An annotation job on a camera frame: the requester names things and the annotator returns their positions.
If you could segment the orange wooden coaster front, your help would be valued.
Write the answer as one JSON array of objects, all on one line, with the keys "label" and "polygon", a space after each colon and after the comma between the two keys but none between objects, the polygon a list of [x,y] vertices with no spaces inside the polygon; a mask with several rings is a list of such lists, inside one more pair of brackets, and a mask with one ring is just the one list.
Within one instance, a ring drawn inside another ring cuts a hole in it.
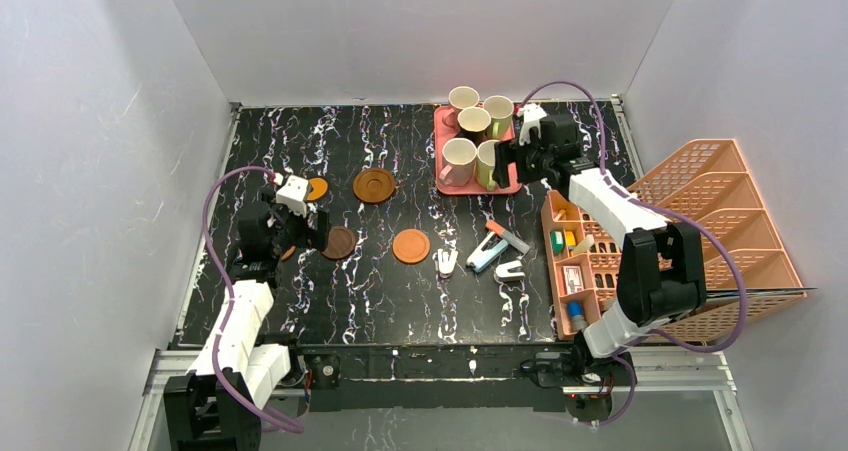
[{"label": "orange wooden coaster front", "polygon": [[280,260],[281,262],[284,262],[284,261],[288,260],[289,258],[291,258],[291,257],[292,257],[292,255],[293,255],[296,251],[297,251],[297,247],[296,247],[296,246],[291,246],[291,247],[289,247],[286,251],[284,251],[284,252],[282,253],[282,255],[280,256],[279,260]]}]

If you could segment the small orange coaster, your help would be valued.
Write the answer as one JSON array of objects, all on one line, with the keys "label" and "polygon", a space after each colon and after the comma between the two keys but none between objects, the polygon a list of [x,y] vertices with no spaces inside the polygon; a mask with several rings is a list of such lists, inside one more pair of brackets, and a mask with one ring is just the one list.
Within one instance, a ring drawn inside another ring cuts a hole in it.
[{"label": "small orange coaster", "polygon": [[329,182],[323,177],[313,177],[308,179],[309,192],[306,200],[309,202],[317,201],[325,196],[329,191]]}]

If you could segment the dark brown coaster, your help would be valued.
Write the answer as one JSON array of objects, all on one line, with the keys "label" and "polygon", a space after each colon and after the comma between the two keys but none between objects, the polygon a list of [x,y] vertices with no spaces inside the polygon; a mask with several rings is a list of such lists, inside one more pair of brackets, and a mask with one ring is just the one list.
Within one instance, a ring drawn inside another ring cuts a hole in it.
[{"label": "dark brown coaster", "polygon": [[354,252],[357,234],[345,226],[334,225],[328,234],[327,247],[321,254],[330,260],[342,260]]}]

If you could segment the green mug front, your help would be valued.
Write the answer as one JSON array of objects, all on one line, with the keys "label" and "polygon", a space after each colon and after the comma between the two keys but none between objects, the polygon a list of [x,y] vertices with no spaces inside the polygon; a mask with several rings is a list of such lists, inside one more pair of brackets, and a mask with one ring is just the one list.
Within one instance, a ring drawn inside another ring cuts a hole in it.
[{"label": "green mug front", "polygon": [[496,144],[497,140],[486,140],[477,147],[475,179],[480,186],[489,192],[498,188],[494,179]]}]

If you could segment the brown saucer coaster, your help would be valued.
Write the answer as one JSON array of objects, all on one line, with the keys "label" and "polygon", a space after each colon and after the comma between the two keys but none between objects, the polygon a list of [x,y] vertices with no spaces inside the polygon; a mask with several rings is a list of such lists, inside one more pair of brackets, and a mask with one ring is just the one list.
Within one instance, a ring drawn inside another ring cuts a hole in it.
[{"label": "brown saucer coaster", "polygon": [[388,170],[379,167],[362,170],[353,182],[355,196],[367,204],[379,204],[388,200],[395,189],[394,176]]}]

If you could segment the pink tray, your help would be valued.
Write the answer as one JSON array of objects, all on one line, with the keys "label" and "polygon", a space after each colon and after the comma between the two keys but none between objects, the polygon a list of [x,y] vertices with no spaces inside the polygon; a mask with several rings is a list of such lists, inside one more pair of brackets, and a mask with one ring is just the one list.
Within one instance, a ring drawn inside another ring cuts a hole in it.
[{"label": "pink tray", "polygon": [[452,111],[452,108],[449,106],[439,106],[434,111],[433,144],[437,189],[445,195],[511,195],[517,193],[522,187],[522,184],[517,180],[515,164],[511,164],[508,167],[509,185],[504,188],[496,187],[493,190],[487,190],[476,181],[475,172],[472,172],[469,181],[463,185],[447,184],[440,178],[440,173],[446,166],[442,149],[449,139],[456,136],[454,129],[448,127],[443,122],[443,119],[449,115],[450,111]]}]

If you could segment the light orange coaster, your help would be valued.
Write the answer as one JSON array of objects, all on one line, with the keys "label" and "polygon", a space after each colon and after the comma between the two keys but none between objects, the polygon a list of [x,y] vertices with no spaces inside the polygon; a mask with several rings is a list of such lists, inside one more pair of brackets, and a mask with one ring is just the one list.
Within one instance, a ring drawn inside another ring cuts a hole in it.
[{"label": "light orange coaster", "polygon": [[392,251],[398,261],[405,264],[416,264],[429,256],[430,241],[421,230],[404,229],[395,236]]}]

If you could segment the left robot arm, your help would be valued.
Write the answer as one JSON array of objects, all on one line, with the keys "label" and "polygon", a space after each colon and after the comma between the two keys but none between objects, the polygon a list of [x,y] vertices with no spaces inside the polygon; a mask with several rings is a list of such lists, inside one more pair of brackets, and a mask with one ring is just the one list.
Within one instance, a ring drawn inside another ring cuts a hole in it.
[{"label": "left robot arm", "polygon": [[296,418],[268,401],[292,371],[288,339],[261,335],[274,303],[276,269],[291,249],[326,249],[327,212],[305,204],[252,203],[237,214],[238,254],[222,268],[226,295],[206,343],[164,388],[174,450],[256,450],[266,431],[301,434]]}]

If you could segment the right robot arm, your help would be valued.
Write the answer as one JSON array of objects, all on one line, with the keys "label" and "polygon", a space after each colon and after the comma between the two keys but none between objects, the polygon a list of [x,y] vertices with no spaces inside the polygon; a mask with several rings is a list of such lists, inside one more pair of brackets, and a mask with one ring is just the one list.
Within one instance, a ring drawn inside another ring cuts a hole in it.
[{"label": "right robot arm", "polygon": [[521,183],[548,184],[593,217],[619,247],[616,299],[578,343],[608,358],[663,320],[693,311],[707,299],[699,230],[641,206],[625,187],[583,153],[575,120],[530,105],[519,112],[517,137],[495,147],[494,179],[516,169]]}]

